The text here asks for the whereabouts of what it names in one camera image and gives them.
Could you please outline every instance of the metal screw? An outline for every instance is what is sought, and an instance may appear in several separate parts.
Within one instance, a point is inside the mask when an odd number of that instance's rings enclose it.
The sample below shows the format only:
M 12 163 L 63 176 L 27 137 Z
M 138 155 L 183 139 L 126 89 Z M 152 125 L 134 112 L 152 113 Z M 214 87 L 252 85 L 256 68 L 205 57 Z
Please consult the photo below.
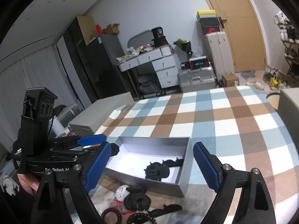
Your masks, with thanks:
M 46 171 L 45 171 L 46 174 L 50 174 L 52 173 L 52 169 L 48 168 Z
M 260 171 L 259 171 L 257 168 L 254 168 L 254 169 L 252 170 L 252 172 L 254 172 L 255 174 L 259 174 L 259 173 L 260 173 Z
M 231 170 L 231 166 L 229 164 L 223 164 L 223 168 L 225 170 Z
M 76 164 L 75 166 L 74 166 L 74 170 L 80 170 L 81 169 L 81 165 L 80 164 Z

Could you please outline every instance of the blue gripper pad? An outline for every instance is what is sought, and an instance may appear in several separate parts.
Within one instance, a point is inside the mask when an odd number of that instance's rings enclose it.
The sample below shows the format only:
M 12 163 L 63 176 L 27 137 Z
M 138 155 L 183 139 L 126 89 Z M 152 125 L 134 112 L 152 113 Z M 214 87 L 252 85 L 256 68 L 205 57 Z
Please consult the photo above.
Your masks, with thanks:
M 110 156 L 111 146 L 110 143 L 107 142 L 86 173 L 84 189 L 87 193 L 97 186 L 97 183 L 109 161 Z
M 89 145 L 100 144 L 103 141 L 107 141 L 107 137 L 103 134 L 100 134 L 100 135 L 93 135 L 93 136 L 84 136 L 77 142 L 82 146 L 89 146 Z
M 215 155 L 210 154 L 201 142 L 195 143 L 193 156 L 207 185 L 217 193 L 223 179 L 221 162 Z

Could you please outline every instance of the slipper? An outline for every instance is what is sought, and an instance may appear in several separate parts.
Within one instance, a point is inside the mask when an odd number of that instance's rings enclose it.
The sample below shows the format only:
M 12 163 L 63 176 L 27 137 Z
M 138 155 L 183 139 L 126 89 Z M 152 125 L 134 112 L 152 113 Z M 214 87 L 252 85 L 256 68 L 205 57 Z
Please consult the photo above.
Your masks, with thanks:
M 258 81 L 246 82 L 246 85 L 250 86 L 250 87 L 255 87 L 256 89 L 259 89 L 259 90 L 264 90 L 265 89 L 265 87 L 262 84 L 260 84 Z

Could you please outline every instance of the yellow shoebox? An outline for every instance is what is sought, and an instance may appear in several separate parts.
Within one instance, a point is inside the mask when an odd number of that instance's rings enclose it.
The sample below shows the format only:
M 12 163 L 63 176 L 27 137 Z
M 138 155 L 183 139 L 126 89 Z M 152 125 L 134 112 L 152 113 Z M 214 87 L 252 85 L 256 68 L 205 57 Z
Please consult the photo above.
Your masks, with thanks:
M 216 18 L 215 10 L 198 10 L 196 14 L 196 19 L 200 20 L 201 18 Z

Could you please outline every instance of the plaid bedsheet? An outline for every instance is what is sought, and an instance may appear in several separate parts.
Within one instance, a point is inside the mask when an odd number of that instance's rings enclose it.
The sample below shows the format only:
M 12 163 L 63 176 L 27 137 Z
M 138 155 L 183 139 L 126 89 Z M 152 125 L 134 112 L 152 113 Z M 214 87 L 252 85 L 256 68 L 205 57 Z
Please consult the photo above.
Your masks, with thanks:
M 96 132 L 114 142 L 119 136 L 191 137 L 201 141 L 211 154 L 237 170 L 261 170 L 275 206 L 277 223 L 288 223 L 298 208 L 299 158 L 282 120 L 261 91 L 247 86 L 219 88 L 140 100 L 110 115 Z M 120 185 L 104 176 L 92 193 L 102 212 L 107 199 Z M 239 201 L 237 189 L 225 223 L 231 223 Z M 153 208 L 177 203 L 178 213 L 159 223 L 198 224 L 209 209 L 215 193 L 209 189 L 195 160 L 185 198 L 149 193 Z

